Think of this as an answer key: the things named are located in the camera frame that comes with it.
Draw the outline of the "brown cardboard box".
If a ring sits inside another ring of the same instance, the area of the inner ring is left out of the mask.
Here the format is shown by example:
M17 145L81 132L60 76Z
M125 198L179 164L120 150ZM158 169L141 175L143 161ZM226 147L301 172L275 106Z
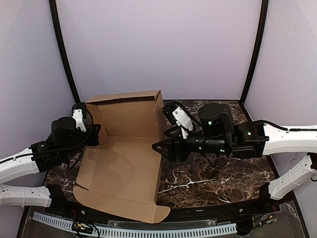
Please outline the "brown cardboard box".
M75 199L123 218L163 221L170 208L156 204L162 162L152 149L166 130L161 91L95 96L86 106L101 129L98 146L85 149Z

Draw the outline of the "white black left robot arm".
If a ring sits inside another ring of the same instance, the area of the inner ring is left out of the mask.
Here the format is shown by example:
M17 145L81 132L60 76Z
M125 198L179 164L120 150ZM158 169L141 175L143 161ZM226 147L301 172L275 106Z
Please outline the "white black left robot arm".
M46 172L83 152L86 146L99 145L100 124L85 125L71 117L54 120L51 133L44 141L32 144L23 151L0 161L0 205L51 207L65 200L59 185L40 187L10 186L7 182L32 174Z

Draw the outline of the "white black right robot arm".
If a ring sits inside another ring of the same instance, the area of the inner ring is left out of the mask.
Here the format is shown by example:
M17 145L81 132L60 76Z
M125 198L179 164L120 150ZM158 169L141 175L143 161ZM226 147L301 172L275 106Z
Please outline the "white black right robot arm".
M317 174L316 125L280 126L266 120L234 125L230 107L218 103L199 108L197 119L178 101L165 105L162 112L173 127L152 149L172 163L186 161L192 153L250 159L303 152L304 157L293 168L260 187L259 199L264 203L282 199Z

